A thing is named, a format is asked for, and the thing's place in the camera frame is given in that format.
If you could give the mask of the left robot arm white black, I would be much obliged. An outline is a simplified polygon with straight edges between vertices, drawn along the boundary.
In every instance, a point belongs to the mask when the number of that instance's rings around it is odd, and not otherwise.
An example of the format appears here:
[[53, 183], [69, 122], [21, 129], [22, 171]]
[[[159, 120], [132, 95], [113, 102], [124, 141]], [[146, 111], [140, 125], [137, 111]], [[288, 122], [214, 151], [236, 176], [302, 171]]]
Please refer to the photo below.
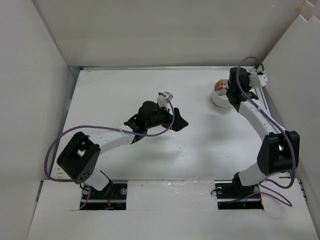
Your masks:
[[113, 182], [96, 168], [100, 155], [112, 149], [131, 145], [142, 138], [148, 129], [162, 126], [178, 132], [188, 126], [177, 107], [173, 112], [153, 101], [145, 101], [138, 112], [126, 121], [120, 131], [107, 130], [94, 135], [75, 133], [57, 158], [57, 164], [77, 185], [85, 184], [100, 198], [107, 198]]

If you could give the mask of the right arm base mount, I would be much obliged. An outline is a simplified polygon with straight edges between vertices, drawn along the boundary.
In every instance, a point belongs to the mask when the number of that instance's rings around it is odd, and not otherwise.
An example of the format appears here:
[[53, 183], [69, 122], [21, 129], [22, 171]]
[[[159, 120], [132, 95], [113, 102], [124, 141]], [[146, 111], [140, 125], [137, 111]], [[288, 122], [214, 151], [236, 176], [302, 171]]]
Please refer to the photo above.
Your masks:
[[258, 184], [242, 186], [238, 177], [232, 180], [215, 180], [210, 193], [216, 197], [219, 210], [263, 210]]

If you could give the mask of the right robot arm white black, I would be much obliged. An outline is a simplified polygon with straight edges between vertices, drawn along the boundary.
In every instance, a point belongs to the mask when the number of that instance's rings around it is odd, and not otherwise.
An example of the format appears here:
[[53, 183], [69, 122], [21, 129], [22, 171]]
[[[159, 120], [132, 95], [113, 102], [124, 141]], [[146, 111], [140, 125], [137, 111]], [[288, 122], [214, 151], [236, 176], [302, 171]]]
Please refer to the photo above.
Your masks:
[[228, 101], [251, 124], [262, 141], [256, 162], [237, 172], [232, 179], [231, 191], [237, 197], [243, 197], [251, 187], [269, 176], [285, 172], [295, 174], [299, 165], [299, 134], [278, 124], [263, 110], [258, 96], [252, 91], [267, 82], [263, 71], [252, 74], [242, 67], [229, 70]]

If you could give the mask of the orange highlighter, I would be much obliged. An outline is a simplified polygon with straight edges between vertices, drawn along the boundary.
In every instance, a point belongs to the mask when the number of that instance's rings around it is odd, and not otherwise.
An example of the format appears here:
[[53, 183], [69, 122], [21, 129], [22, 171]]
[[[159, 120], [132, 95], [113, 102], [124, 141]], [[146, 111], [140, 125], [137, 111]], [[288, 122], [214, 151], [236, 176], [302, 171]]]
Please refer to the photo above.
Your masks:
[[214, 89], [216, 92], [222, 91], [222, 90], [228, 90], [229, 89], [228, 80], [227, 79], [220, 79], [214, 85]]

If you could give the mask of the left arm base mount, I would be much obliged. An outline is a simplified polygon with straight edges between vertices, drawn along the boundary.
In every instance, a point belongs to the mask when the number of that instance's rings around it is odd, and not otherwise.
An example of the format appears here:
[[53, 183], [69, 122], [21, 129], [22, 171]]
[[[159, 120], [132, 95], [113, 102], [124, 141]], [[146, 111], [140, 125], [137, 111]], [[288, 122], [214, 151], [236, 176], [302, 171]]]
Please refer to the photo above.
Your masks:
[[126, 210], [128, 181], [115, 180], [107, 185], [106, 193], [102, 193], [83, 183], [80, 184], [82, 196], [80, 199], [80, 210], [106, 210], [122, 211]]

